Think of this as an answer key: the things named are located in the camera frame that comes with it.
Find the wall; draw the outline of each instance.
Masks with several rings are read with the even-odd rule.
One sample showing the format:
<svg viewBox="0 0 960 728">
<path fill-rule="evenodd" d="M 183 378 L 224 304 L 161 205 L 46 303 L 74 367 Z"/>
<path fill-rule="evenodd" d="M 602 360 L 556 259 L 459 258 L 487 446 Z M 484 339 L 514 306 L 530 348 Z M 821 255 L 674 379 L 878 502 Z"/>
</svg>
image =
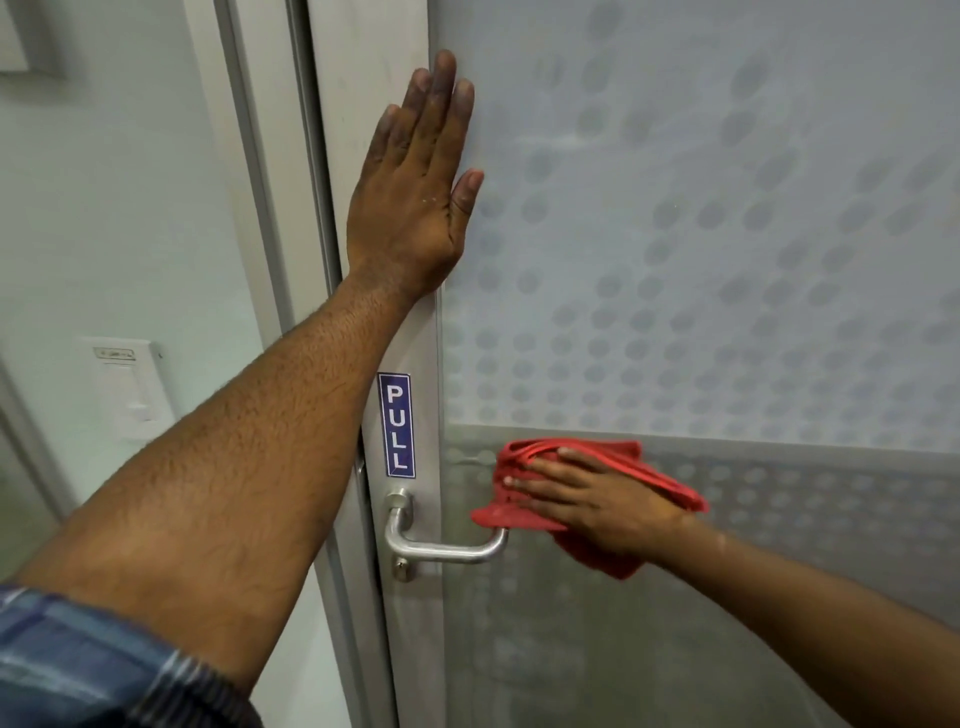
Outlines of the wall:
<svg viewBox="0 0 960 728">
<path fill-rule="evenodd" d="M 157 342 L 178 415 L 262 347 L 181 4 L 42 8 L 59 76 L 0 76 L 0 365 L 81 502 L 137 445 L 78 336 Z M 254 702 L 272 726 L 348 725 L 312 573 Z"/>
</svg>

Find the finger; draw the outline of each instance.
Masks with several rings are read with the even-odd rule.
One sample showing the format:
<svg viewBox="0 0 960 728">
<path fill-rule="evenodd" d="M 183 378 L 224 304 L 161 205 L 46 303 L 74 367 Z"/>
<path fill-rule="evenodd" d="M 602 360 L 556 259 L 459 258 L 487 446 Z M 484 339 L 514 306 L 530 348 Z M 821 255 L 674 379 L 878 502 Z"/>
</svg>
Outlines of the finger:
<svg viewBox="0 0 960 728">
<path fill-rule="evenodd" d="M 580 509 L 575 505 L 553 503 L 549 500 L 522 500 L 517 505 L 563 525 L 574 528 L 580 525 Z"/>
<path fill-rule="evenodd" d="M 376 124 L 376 130 L 373 132 L 373 139 L 370 142 L 370 149 L 367 150 L 367 158 L 363 161 L 363 168 L 360 170 L 360 182 L 373 174 L 380 167 L 383 156 L 387 153 L 387 140 L 390 137 L 390 129 L 394 126 L 394 119 L 400 107 L 396 104 L 390 104 L 380 117 Z"/>
<path fill-rule="evenodd" d="M 449 51 L 441 51 L 433 64 L 433 84 L 426 97 L 423 115 L 414 130 L 414 139 L 407 155 L 408 164 L 416 164 L 421 174 L 426 174 L 437 144 L 437 137 L 444 127 L 446 113 L 450 108 L 450 94 L 457 78 L 457 59 Z"/>
<path fill-rule="evenodd" d="M 425 68 L 418 68 L 410 77 L 407 95 L 403 97 L 403 106 L 397 112 L 393 128 L 390 130 L 384 161 L 391 167 L 399 166 L 407 156 L 414 127 L 417 126 L 417 120 L 423 112 L 429 87 L 430 72 Z"/>
<path fill-rule="evenodd" d="M 450 111 L 446 115 L 444 128 L 437 138 L 437 146 L 430 159 L 427 174 L 444 190 L 453 185 L 453 178 L 460 167 L 460 157 L 467 142 L 467 129 L 473 115 L 473 84 L 461 79 L 453 89 Z"/>
<path fill-rule="evenodd" d="M 543 458 L 531 460 L 527 463 L 526 468 L 534 473 L 544 475 L 549 480 L 556 480 L 574 488 L 589 488 L 593 485 L 593 476 L 596 475 L 596 473 L 585 471 L 576 465 L 556 463 Z"/>
<path fill-rule="evenodd" d="M 505 477 L 503 484 L 518 493 L 540 500 L 552 500 L 555 503 L 579 503 L 582 494 L 576 488 L 555 483 L 551 480 L 520 480 L 515 477 Z"/>
<path fill-rule="evenodd" d="M 473 206 L 476 205 L 483 180 L 484 174 L 481 170 L 470 168 L 464 172 L 450 193 L 450 239 L 459 254 L 464 251 L 467 223 L 470 221 Z"/>
<path fill-rule="evenodd" d="M 609 473 L 610 468 L 604 465 L 593 455 L 587 455 L 585 452 L 573 448 L 557 448 L 557 454 L 568 463 L 575 463 L 582 468 L 586 468 L 594 473 Z"/>
</svg>

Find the forearm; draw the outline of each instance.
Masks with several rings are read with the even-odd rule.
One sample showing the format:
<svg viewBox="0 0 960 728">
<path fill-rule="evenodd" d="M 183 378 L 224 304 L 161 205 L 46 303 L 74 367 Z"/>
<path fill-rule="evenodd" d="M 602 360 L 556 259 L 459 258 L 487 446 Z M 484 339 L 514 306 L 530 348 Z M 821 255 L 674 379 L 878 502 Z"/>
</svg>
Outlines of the forearm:
<svg viewBox="0 0 960 728">
<path fill-rule="evenodd" d="M 348 277 L 121 468 L 20 583 L 136 619 L 250 686 L 247 656 L 266 661 L 332 525 L 376 366 L 410 304 Z M 238 631 L 257 646 L 241 654 Z"/>
<path fill-rule="evenodd" d="M 853 725 L 960 724 L 960 637 L 932 619 L 692 517 L 656 560 L 759 635 Z"/>
</svg>

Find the hand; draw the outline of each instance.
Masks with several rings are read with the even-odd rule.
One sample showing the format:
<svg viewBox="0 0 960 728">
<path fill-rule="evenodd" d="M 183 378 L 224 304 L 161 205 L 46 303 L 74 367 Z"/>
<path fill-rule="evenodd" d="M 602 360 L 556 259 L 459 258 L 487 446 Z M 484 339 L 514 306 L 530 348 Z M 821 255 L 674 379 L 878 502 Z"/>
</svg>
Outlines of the hand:
<svg viewBox="0 0 960 728">
<path fill-rule="evenodd" d="M 410 304 L 435 291 L 464 252 L 483 172 L 460 166 L 473 113 L 473 84 L 454 86 L 457 60 L 437 54 L 418 68 L 403 106 L 387 107 L 350 201 L 350 273 L 402 293 Z"/>
<path fill-rule="evenodd" d="M 532 498 L 516 504 L 563 523 L 614 554 L 657 563 L 678 526 L 690 519 L 684 509 L 599 460 L 568 448 L 564 462 L 533 460 L 527 468 L 546 480 L 506 478 L 504 485 Z"/>
</svg>

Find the plaid shirt sleeve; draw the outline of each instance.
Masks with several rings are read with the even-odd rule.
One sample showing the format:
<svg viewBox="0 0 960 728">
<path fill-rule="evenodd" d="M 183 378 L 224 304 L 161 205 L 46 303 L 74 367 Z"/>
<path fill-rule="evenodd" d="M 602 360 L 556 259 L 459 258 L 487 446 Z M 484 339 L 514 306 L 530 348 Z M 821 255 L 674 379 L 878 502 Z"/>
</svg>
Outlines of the plaid shirt sleeve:
<svg viewBox="0 0 960 728">
<path fill-rule="evenodd" d="M 210 667 L 109 612 L 0 585 L 0 726 L 259 728 Z"/>
</svg>

